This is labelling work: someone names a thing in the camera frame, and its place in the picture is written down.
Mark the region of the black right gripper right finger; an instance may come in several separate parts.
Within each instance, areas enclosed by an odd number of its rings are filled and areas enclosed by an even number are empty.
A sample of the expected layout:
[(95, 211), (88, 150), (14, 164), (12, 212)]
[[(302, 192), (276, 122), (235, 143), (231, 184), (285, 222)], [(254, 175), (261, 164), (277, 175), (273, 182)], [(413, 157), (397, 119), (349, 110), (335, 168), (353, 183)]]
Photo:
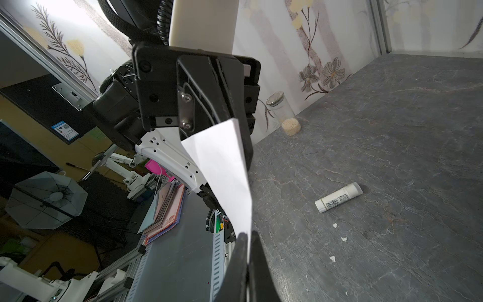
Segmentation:
[(248, 292), (249, 301), (281, 302), (270, 273), (260, 235), (256, 231), (252, 231), (250, 239)]

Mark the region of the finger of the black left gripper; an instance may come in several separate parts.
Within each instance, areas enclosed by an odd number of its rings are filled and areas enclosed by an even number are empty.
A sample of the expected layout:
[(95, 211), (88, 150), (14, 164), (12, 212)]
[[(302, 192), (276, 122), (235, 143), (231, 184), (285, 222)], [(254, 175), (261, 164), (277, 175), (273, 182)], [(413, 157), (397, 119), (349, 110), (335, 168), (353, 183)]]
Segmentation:
[(232, 118), (238, 120), (245, 165), (254, 156), (254, 59), (225, 55), (181, 55), (177, 59), (178, 92), (187, 93), (193, 103), (178, 97), (179, 126), (185, 140)]

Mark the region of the white letter paper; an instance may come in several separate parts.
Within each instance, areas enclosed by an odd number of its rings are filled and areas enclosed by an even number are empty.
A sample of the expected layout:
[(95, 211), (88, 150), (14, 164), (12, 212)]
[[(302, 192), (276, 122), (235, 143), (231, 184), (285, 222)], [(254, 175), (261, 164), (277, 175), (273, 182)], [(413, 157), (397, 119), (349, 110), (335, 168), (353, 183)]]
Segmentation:
[(236, 235), (252, 236), (252, 204), (239, 120), (229, 119), (181, 142), (216, 196)]

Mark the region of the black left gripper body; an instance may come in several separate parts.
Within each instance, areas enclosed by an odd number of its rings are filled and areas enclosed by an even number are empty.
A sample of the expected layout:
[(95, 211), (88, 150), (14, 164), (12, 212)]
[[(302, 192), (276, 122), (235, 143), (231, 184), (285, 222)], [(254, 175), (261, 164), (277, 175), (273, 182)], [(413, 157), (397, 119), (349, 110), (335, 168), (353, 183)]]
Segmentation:
[[(177, 59), (181, 55), (225, 55), (204, 50), (136, 44), (132, 60), (120, 66), (100, 96), (88, 104), (85, 114), (118, 147), (132, 151), (141, 138), (155, 128), (178, 127), (178, 97), (193, 103), (177, 88)], [(254, 59), (254, 113), (259, 96), (260, 62)]]

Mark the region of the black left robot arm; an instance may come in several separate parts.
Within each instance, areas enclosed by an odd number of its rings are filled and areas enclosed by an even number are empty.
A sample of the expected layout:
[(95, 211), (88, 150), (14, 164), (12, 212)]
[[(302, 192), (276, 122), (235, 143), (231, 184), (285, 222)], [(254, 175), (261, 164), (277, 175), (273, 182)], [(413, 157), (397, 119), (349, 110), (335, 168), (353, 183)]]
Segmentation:
[(100, 7), (132, 43), (132, 58), (105, 79), (85, 111), (118, 147), (131, 151), (157, 128), (182, 139), (231, 118), (240, 125), (245, 163), (259, 97), (260, 62), (233, 55), (237, 1), (136, 1), (150, 17), (143, 28)]

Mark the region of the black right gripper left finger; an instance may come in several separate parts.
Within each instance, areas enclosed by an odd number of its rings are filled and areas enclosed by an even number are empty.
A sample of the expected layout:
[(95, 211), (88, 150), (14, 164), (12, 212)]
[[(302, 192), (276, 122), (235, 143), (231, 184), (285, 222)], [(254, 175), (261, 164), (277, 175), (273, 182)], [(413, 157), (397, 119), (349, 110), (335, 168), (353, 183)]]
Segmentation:
[(215, 302), (245, 302), (249, 263), (249, 237), (240, 233)]

